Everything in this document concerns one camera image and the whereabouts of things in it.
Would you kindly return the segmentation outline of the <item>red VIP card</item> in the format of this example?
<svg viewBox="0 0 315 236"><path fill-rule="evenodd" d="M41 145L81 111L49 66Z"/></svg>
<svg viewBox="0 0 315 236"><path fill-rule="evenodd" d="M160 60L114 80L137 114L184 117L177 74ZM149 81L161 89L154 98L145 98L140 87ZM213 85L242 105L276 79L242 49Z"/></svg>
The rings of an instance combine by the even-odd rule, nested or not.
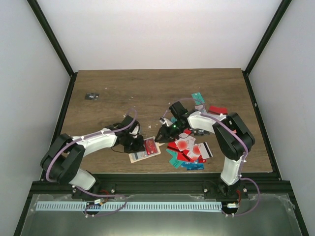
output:
<svg viewBox="0 0 315 236"><path fill-rule="evenodd" d="M158 148L156 146L154 138L146 139L144 141L144 146L145 146L145 150L146 150L147 155L152 155L152 154L158 153Z"/></svg>

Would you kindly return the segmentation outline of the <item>beige card holder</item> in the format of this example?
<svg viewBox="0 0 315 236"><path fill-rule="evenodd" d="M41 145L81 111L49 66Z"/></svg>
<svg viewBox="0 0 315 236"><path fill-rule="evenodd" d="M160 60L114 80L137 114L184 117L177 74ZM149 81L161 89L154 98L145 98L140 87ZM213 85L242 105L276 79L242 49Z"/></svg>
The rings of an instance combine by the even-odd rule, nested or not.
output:
<svg viewBox="0 0 315 236"><path fill-rule="evenodd" d="M144 150L143 151L139 151L139 152L136 152L136 153L129 154L130 162L131 163L135 163L135 162L138 162L138 161L141 161L141 160L144 160L144 159L148 159L148 158L153 157L153 156L160 155L161 151L160 151L160 148L159 148L159 144L156 143L156 146L157 146L157 149L158 149L158 153L156 153L156 154L147 155L146 150L145 150L145 146L144 146Z"/></svg>

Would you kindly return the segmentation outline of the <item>red card black stripe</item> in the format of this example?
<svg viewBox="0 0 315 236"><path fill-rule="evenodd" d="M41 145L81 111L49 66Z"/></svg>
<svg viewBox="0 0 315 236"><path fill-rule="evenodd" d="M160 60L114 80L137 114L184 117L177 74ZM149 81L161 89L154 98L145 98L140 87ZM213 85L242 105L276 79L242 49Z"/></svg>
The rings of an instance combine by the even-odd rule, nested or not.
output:
<svg viewBox="0 0 315 236"><path fill-rule="evenodd" d="M166 151L170 154L177 154L177 159L179 161L190 162L190 158L183 151L180 151L175 145L169 144Z"/></svg>

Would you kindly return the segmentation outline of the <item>white card red circle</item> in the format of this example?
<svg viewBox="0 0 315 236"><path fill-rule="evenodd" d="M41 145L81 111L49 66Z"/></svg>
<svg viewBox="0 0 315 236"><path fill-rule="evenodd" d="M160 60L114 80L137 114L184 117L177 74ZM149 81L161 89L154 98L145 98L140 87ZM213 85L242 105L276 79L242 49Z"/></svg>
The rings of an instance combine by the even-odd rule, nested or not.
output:
<svg viewBox="0 0 315 236"><path fill-rule="evenodd" d="M196 140L196 138L194 138L192 136L188 136L186 138L180 138L180 139L176 140L175 144L176 144L177 148L179 149L179 151L191 150L191 149L193 149L193 146L195 144L195 140Z"/></svg>

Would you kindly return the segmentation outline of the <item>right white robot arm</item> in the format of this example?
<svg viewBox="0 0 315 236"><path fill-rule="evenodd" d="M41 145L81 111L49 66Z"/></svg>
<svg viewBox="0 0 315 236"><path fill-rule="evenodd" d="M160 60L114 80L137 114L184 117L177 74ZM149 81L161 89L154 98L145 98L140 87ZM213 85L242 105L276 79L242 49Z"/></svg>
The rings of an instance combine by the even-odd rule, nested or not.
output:
<svg viewBox="0 0 315 236"><path fill-rule="evenodd" d="M186 129L198 129L214 133L224 154L224 165L221 172L223 183L219 185L219 193L230 198L236 193L235 183L241 179L241 171L255 138L238 113L228 115L212 115L196 109L184 110L173 115L177 120L172 123L167 118L160 118L162 124L155 142L169 143L179 138Z"/></svg>

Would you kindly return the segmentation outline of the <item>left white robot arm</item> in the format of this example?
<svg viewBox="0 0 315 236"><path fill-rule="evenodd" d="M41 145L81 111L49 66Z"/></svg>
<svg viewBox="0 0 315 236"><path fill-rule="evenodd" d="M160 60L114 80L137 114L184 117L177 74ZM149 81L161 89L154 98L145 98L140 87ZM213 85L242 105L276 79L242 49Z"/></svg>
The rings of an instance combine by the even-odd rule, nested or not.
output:
<svg viewBox="0 0 315 236"><path fill-rule="evenodd" d="M40 166L46 172L47 181L77 186L94 199L100 194L101 187L90 172L80 168L81 162L89 154L117 145L123 146L125 153L144 151L139 125L120 129L108 126L84 136L61 134L42 158Z"/></svg>

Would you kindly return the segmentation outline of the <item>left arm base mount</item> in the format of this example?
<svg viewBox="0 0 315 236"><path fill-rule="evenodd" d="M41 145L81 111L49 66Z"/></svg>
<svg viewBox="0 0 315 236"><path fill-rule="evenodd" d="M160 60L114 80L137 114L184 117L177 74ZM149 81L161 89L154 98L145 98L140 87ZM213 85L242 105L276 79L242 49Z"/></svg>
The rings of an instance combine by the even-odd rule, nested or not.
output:
<svg viewBox="0 0 315 236"><path fill-rule="evenodd" d="M95 178L95 183L93 186L87 190L88 192L96 195L111 195L110 199L113 199L113 195L116 194L116 185L114 183L105 183L102 179L98 177L98 175L92 175ZM73 199L96 199L100 197L91 196L82 192L81 190L76 188L76 192L72 193Z"/></svg>

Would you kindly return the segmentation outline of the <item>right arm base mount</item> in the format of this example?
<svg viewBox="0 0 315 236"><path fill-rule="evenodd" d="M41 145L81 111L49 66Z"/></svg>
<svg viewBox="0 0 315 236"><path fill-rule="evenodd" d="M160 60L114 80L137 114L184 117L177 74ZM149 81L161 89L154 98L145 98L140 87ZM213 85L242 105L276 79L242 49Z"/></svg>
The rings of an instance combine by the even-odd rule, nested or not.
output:
<svg viewBox="0 0 315 236"><path fill-rule="evenodd" d="M240 182L234 185L227 185L222 180L205 181L202 184L202 189L205 198L221 199L221 200L236 200L239 197L248 198L248 193L244 192L245 186Z"/></svg>

